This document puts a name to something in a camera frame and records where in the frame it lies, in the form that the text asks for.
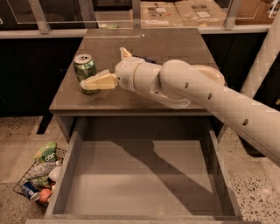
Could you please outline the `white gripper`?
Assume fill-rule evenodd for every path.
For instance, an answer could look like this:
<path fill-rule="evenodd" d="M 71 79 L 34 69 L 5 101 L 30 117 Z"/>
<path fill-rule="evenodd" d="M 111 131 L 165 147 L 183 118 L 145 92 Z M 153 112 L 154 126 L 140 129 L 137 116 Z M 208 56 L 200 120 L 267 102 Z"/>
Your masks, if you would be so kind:
<path fill-rule="evenodd" d="M 125 47 L 120 48 L 120 54 L 121 61 L 115 66 L 115 73 L 111 73 L 108 69 L 103 70 L 82 80 L 80 86 L 85 90 L 108 90 L 116 88 L 119 84 L 121 88 L 136 91 L 134 82 L 136 70 L 144 60 L 131 57 L 132 54 Z"/>

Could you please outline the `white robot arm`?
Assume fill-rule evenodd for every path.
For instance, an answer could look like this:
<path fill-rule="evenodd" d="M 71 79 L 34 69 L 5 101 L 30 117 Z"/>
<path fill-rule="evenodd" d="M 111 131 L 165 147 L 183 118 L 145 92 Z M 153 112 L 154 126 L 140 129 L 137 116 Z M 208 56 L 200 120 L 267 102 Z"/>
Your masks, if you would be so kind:
<path fill-rule="evenodd" d="M 182 109 L 195 102 L 275 164 L 280 163 L 280 112 L 226 87 L 211 76 L 210 66 L 192 66 L 179 59 L 163 65 L 134 57 L 120 49 L 121 61 L 80 83 L 85 90 L 117 86 Z"/>

